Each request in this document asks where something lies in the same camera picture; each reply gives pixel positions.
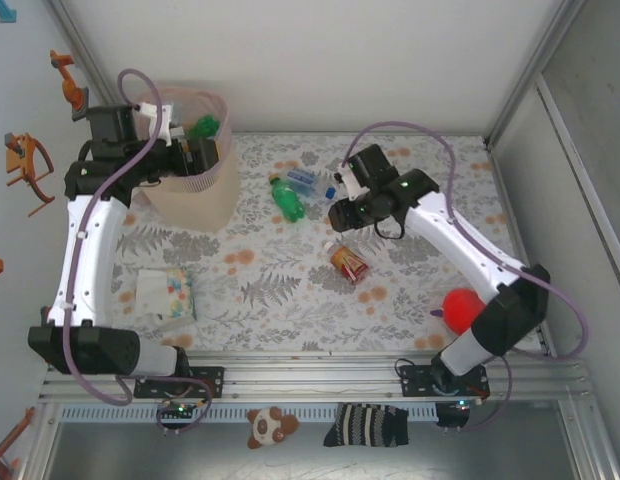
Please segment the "black white striped sock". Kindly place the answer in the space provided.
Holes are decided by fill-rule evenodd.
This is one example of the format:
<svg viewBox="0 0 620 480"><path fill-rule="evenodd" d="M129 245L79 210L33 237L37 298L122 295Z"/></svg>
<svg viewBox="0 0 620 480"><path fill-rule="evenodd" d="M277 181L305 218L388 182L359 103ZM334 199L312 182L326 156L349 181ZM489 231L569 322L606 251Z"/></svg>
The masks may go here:
<svg viewBox="0 0 620 480"><path fill-rule="evenodd" d="M340 403L323 446L394 448L409 444L408 411L389 405Z"/></svg>

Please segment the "aluminium frame side beam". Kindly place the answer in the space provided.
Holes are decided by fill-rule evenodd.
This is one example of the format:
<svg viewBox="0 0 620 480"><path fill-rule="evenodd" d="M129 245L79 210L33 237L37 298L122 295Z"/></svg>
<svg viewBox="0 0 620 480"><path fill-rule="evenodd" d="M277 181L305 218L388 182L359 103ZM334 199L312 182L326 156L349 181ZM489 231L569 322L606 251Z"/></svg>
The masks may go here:
<svg viewBox="0 0 620 480"><path fill-rule="evenodd" d="M548 111L548 115L556 130L556 134L562 147L566 150L568 163L573 170L580 189L583 191L586 205L592 210L595 225L601 230L606 246L610 249L612 257L617 265L620 265L620 241L614 231L610 219L605 212L604 205L601 203L599 195L596 193L594 184L582 162L577 147L569 133L569 130L563 120L559 108L554 100L550 89L542 75L536 79L536 87L540 99L544 103L544 107Z"/></svg>

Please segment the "aluminium rail base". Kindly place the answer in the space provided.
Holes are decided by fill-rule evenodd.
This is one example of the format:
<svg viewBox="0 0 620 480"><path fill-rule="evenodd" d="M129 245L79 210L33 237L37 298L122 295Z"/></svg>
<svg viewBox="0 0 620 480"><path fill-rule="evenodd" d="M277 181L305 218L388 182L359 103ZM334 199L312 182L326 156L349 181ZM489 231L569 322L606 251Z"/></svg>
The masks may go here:
<svg viewBox="0 0 620 480"><path fill-rule="evenodd" d="M190 351L196 367L224 369L225 403L382 402L401 400L394 364L406 358L430 363L427 352L203 352ZM508 357L515 401L578 400L594 395L582 360L549 362Z"/></svg>

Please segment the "orange claw wall sticker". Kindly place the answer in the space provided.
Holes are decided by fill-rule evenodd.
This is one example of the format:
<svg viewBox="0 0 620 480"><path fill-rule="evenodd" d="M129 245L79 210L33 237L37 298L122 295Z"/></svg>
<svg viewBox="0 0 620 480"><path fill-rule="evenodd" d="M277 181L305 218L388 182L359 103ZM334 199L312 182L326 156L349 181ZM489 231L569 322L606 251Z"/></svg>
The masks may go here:
<svg viewBox="0 0 620 480"><path fill-rule="evenodd" d="M4 145L6 147L6 172L19 173L16 178L8 181L6 185L12 186L23 181L41 202L38 207L28 214L28 217L32 217L55 200L54 196L46 195L38 185L40 180L55 172L53 162L41 142L28 133L22 135L6 133L4 135ZM36 154L41 155L47 167L47 170L42 174L36 173Z"/></svg>

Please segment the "tea bottle red yellow label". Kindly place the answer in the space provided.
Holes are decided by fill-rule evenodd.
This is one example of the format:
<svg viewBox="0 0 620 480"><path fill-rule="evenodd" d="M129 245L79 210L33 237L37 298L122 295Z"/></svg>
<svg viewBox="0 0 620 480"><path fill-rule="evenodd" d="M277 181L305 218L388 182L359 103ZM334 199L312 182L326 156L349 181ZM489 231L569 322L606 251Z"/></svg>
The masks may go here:
<svg viewBox="0 0 620 480"><path fill-rule="evenodd" d="M347 246L326 241L323 248L330 263L352 285L359 284L369 273L368 264Z"/></svg>

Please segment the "brown white panda plush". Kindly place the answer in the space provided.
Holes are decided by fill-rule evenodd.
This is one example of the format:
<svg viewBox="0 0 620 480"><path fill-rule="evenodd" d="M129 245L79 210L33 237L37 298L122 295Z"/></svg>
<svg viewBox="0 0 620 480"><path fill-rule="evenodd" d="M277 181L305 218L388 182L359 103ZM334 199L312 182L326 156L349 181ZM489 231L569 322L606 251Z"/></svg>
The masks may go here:
<svg viewBox="0 0 620 480"><path fill-rule="evenodd" d="M296 416L284 414L276 406L249 410L246 417L251 428L247 441L249 449L277 445L294 434L300 425Z"/></svg>

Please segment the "small black controller board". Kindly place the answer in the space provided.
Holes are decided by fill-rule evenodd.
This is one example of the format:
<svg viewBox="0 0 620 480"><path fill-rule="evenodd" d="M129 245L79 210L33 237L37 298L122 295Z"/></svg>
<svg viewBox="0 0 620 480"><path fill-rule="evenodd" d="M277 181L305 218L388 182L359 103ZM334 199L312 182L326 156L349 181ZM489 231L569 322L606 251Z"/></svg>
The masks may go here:
<svg viewBox="0 0 620 480"><path fill-rule="evenodd" d="M162 421L192 421L206 406L205 400L197 400L194 403L170 400L162 403L158 414Z"/></svg>
<svg viewBox="0 0 620 480"><path fill-rule="evenodd" d="M444 429L461 429L470 417L470 402L467 400L455 400L451 402L436 402L437 415L436 425Z"/></svg>

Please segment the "pink mesh bin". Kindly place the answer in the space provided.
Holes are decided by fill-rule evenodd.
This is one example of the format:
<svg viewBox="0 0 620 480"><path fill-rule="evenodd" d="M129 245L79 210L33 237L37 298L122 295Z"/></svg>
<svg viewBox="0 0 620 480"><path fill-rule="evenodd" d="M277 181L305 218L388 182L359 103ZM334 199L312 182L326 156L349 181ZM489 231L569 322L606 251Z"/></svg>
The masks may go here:
<svg viewBox="0 0 620 480"><path fill-rule="evenodd" d="M168 177L140 191L164 220L184 229L217 232L234 215L240 190L233 129L225 100L208 91L182 86L158 89L161 101L173 106L176 124L186 131L206 115L220 126L213 138L219 161L211 169L189 177Z"/></svg>

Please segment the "aluminium frame post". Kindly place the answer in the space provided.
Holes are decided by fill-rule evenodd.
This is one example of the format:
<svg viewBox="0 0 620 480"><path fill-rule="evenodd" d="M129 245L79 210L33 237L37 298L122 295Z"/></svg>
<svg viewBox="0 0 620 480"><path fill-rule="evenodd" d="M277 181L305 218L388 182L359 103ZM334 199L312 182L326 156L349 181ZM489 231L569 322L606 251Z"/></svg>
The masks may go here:
<svg viewBox="0 0 620 480"><path fill-rule="evenodd" d="M102 104L113 105L118 99L116 89L68 1L42 0L94 95Z"/></svg>
<svg viewBox="0 0 620 480"><path fill-rule="evenodd" d="M526 93L536 78L543 72L587 2L588 0L559 1L558 7L534 44L532 53L524 63L521 75L515 82L501 112L485 138L485 145L489 150L492 150L503 136Z"/></svg>

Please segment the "green bottle yellow cap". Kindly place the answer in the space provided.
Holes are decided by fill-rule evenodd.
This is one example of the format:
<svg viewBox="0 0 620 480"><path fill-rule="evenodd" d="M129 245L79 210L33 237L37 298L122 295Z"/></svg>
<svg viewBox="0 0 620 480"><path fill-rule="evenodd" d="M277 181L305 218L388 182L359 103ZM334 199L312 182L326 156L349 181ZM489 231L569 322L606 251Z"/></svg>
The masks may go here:
<svg viewBox="0 0 620 480"><path fill-rule="evenodd" d="M269 184L272 198L286 220L295 223L305 217L304 205L288 182L279 175L272 174Z"/></svg>
<svg viewBox="0 0 620 480"><path fill-rule="evenodd" d="M189 139L204 138L210 139L217 135L220 128L220 121L211 114L200 117L196 123L188 130Z"/></svg>

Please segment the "red plush toy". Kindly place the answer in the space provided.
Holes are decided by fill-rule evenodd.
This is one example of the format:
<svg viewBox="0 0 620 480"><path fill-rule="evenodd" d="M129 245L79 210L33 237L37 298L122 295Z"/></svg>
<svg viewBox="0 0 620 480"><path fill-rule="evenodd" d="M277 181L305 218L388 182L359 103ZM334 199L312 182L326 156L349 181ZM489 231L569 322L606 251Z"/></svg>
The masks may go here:
<svg viewBox="0 0 620 480"><path fill-rule="evenodd" d="M457 288L450 291L442 306L430 314L441 319L451 332L460 336L472 326L485 306L474 290Z"/></svg>

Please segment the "slim clear bottle blue cap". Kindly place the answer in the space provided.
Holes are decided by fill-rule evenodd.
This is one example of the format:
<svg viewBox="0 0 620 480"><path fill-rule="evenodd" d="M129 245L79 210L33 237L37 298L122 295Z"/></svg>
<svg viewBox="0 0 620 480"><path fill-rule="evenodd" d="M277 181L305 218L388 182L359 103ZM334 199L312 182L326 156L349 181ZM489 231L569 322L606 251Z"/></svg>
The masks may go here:
<svg viewBox="0 0 620 480"><path fill-rule="evenodd" d="M336 189L329 180L298 167L285 170L283 177L297 194L306 197L331 200L336 194Z"/></svg>

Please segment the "colourful dotted tissue pack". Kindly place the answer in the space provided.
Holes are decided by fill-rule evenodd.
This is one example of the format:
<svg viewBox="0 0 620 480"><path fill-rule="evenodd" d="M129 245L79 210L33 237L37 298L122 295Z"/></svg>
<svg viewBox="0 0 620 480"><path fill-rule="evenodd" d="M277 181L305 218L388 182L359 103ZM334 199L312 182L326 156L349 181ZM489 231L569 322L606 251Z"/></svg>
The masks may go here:
<svg viewBox="0 0 620 480"><path fill-rule="evenodd" d="M182 268L140 270L135 293L137 321L167 332L197 320L192 282Z"/></svg>

